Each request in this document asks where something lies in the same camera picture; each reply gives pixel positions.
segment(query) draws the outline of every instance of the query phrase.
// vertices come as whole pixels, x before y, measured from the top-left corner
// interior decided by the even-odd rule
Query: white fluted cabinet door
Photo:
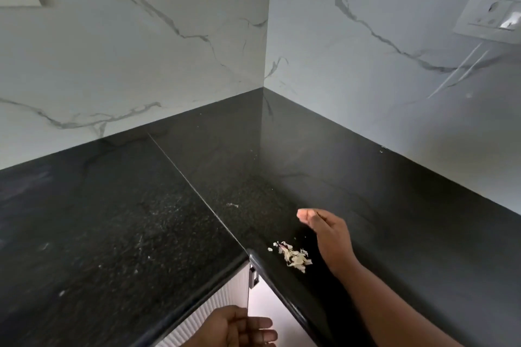
[[[245,265],[220,290],[204,302],[190,317],[186,318],[167,337],[161,340],[156,347],[178,347],[188,340],[203,324],[206,317],[219,307],[235,304],[239,307],[248,307],[250,265]]]

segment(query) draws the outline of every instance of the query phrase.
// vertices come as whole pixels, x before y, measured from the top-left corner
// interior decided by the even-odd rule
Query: black granite countertop
[[[246,253],[142,129],[0,171],[0,344],[145,346]]]
[[[302,206],[342,216],[361,261],[464,345],[521,345],[518,214],[267,89],[146,129],[317,344],[372,341]],[[306,274],[276,240],[309,251]]]

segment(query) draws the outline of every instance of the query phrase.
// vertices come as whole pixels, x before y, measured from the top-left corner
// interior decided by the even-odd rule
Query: white marble backsplash
[[[263,85],[268,0],[0,8],[0,168]]]
[[[468,0],[270,0],[265,86],[521,213],[521,47]]]

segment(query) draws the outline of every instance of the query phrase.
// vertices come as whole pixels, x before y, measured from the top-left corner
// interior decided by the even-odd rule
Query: debris
[[[287,244],[285,241],[273,243],[274,246],[279,247],[279,254],[284,254],[284,260],[290,267],[297,268],[299,271],[306,273],[306,265],[312,265],[313,262],[307,257],[307,251],[301,249],[300,251],[293,250],[293,246]]]

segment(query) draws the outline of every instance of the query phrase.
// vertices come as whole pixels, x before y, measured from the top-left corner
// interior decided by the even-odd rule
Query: hand
[[[315,208],[301,208],[296,216],[317,234],[318,250],[336,278],[340,278],[346,268],[358,263],[343,219]]]
[[[215,309],[183,347],[247,347],[277,340],[269,328],[273,322],[265,317],[248,317],[248,310],[238,306]]]

